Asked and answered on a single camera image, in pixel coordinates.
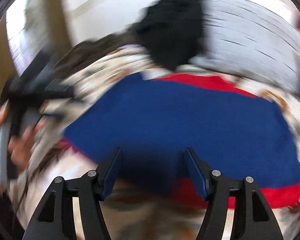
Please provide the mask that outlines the person left hand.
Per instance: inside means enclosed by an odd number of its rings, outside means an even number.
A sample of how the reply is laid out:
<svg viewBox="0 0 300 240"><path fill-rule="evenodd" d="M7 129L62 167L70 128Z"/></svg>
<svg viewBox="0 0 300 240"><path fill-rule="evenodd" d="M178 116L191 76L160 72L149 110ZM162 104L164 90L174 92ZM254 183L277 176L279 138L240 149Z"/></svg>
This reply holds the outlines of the person left hand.
<svg viewBox="0 0 300 240"><path fill-rule="evenodd" d="M0 126L8 117L8 101L0 107ZM19 173L26 170L31 158L31 150L34 146L36 134L46 125L45 119L40 119L36 126L28 126L21 137L12 136L8 144L8 152L11 154L11 161L17 167ZM0 195L5 191L0 185Z"/></svg>

